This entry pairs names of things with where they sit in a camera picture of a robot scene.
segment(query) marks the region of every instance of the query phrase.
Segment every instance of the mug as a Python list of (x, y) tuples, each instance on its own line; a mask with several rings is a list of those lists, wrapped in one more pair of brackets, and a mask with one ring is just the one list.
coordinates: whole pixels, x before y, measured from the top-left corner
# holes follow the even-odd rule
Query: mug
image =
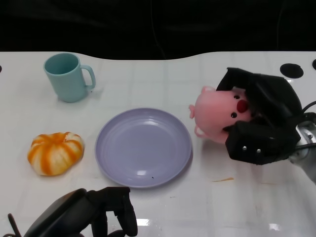
[[(82, 69), (88, 70), (92, 85), (86, 85)], [(77, 56), (71, 53), (56, 54), (44, 63), (44, 70), (58, 98), (65, 102), (76, 102), (95, 87), (95, 76), (90, 66), (80, 65)]]

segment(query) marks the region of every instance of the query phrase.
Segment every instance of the orange pumpkin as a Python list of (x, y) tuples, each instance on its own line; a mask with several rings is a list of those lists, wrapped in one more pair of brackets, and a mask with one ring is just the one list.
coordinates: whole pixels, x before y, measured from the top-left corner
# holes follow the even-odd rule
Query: orange pumpkin
[(58, 175), (80, 160), (83, 151), (83, 140), (76, 134), (42, 134), (33, 140), (28, 160), (37, 174)]

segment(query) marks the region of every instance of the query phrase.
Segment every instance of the lavender plate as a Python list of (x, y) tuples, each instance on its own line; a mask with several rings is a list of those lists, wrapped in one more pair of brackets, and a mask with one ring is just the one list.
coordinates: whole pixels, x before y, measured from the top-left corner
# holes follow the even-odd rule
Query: lavender plate
[(133, 188), (164, 184), (190, 159), (189, 132), (175, 116), (141, 108), (117, 115), (104, 125), (95, 144), (101, 171)]

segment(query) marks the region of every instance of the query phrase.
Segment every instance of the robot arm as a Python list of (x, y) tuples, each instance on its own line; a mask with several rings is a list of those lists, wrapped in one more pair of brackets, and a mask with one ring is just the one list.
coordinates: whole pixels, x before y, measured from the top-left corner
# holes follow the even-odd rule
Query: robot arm
[(298, 96), (284, 78), (228, 68), (217, 90), (233, 87), (245, 89), (257, 117), (229, 127), (225, 144), (232, 159), (253, 164), (287, 159), (301, 139), (297, 126), (316, 122), (315, 113), (303, 113)]
[[(127, 187), (73, 191), (56, 200), (31, 225), (24, 237), (83, 237), (80, 232), (89, 224), (94, 237), (136, 236), (137, 223), (129, 192)], [(114, 212), (122, 230), (108, 235), (106, 211)], [(15, 232), (12, 236), (21, 237), (12, 215), (8, 217)]]

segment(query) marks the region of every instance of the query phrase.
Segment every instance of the white table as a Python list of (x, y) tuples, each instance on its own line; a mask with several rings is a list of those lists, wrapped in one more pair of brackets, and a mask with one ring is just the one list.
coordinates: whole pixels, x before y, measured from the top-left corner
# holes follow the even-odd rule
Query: white table
[[(316, 236), (316, 186), (300, 168), (288, 161), (255, 166), (231, 160), (224, 146), (194, 135), (188, 110), (202, 86), (216, 87), (227, 67), (281, 76), (283, 63), (303, 68), (303, 77), (290, 83), (307, 105), (316, 100), (311, 66), (316, 53), (222, 52), (170, 61), (112, 61), (78, 54), (82, 64), (94, 69), (97, 86), (73, 104), (57, 100), (43, 71), (53, 54), (0, 52), (0, 236), (12, 233), (8, 213), (24, 234), (64, 194), (116, 186), (98, 169), (95, 140), (110, 118), (137, 107), (174, 114), (188, 128), (194, 148), (192, 165), (182, 176), (155, 189), (132, 189), (139, 237)], [(64, 175), (39, 177), (26, 158), (31, 141), (59, 131), (82, 136), (84, 157)], [(119, 229), (114, 215), (108, 217), (110, 232)], [(82, 233), (92, 236), (90, 227)]]

